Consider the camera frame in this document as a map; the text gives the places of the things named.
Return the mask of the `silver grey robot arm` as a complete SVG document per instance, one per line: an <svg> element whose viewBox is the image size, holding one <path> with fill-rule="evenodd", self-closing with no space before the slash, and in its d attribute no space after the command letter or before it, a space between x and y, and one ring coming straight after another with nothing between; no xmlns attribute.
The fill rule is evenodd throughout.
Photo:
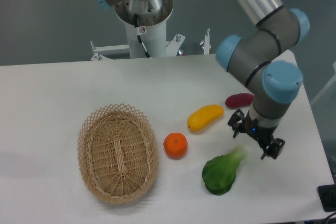
<svg viewBox="0 0 336 224"><path fill-rule="evenodd" d="M175 56L166 43L166 21L172 0L95 0L102 9L114 8L124 22L132 58ZM309 19L297 8L286 9L281 0L237 0L257 32L247 39L231 35L218 46L217 62L249 91L254 99L247 114L236 111L228 121L234 134L256 140L263 155L277 158L285 142L273 133L296 98L302 72L278 57L305 38Z"/></svg>

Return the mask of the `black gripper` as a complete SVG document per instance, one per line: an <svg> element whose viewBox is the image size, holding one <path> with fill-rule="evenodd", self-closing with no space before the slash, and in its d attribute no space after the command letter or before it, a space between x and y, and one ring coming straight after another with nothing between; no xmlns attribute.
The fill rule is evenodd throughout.
<svg viewBox="0 0 336 224"><path fill-rule="evenodd" d="M258 142L263 150L263 154L260 158L261 160L266 156L277 159L286 143L280 138L273 137L277 125L273 127L262 126L257 118L252 118L250 111L248 111L247 116L245 117L242 110L237 109L232 114L227 124L234 132L233 138L236 138L239 133L247 133Z"/></svg>

